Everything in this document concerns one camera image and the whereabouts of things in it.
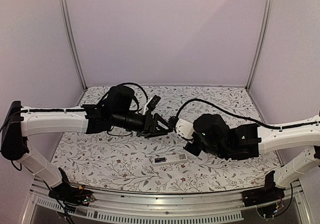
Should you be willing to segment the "white remote control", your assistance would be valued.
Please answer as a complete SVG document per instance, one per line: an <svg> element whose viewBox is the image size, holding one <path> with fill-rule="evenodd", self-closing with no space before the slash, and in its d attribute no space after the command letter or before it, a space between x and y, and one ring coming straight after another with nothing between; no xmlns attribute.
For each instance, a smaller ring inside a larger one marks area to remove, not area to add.
<svg viewBox="0 0 320 224"><path fill-rule="evenodd" d="M172 154L172 155L168 155L168 156L160 156L157 158L163 158L163 157L166 158L166 162L155 163L155 158L153 158L152 164L154 166L164 166L164 165L185 163L188 160L188 156L186 154Z"/></svg>

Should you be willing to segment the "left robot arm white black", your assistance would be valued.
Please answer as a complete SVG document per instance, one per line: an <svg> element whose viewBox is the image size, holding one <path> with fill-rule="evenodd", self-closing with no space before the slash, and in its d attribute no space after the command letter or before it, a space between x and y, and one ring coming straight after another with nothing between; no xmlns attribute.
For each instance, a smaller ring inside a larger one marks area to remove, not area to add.
<svg viewBox="0 0 320 224"><path fill-rule="evenodd" d="M66 173L52 165L37 150L28 146L29 136L47 133L99 134L113 127L136 132L138 137L153 138L172 132L172 127L153 110L160 101L155 95L140 109L131 109L137 102L129 84L111 87L96 104L70 108L31 108L14 101L0 128L0 153L9 161L16 161L38 176L63 200L74 197Z"/></svg>

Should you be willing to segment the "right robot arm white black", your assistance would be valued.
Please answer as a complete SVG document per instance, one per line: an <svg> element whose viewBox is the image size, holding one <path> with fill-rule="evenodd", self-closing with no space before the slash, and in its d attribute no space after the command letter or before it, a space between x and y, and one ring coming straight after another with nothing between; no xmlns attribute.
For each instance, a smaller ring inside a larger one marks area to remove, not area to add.
<svg viewBox="0 0 320 224"><path fill-rule="evenodd" d="M218 114L203 114L194 122L179 119L178 135L187 140L184 149L198 156L200 152L225 160L247 160L262 154L304 147L302 153L283 167L265 176L258 197L269 202L294 180L320 164L320 117L303 122L265 125L257 121L230 128Z"/></svg>

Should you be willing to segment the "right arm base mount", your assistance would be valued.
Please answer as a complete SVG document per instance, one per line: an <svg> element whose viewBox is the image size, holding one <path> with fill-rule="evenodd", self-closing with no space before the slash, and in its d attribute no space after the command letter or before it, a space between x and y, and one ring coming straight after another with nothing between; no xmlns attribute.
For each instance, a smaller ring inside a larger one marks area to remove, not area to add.
<svg viewBox="0 0 320 224"><path fill-rule="evenodd" d="M276 187L274 175L275 171L273 170L265 176L263 187L246 190L241 193L245 207L273 202L285 197L285 189Z"/></svg>

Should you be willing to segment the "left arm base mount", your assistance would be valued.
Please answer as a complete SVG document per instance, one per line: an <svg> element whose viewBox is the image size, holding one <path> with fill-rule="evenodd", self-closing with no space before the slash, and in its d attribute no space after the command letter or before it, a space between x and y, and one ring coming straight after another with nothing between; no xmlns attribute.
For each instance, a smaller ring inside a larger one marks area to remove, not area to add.
<svg viewBox="0 0 320 224"><path fill-rule="evenodd" d="M73 206L88 206L95 200L93 192L86 189L85 185L72 187L67 174L59 167L62 183L57 187L51 187L48 196Z"/></svg>

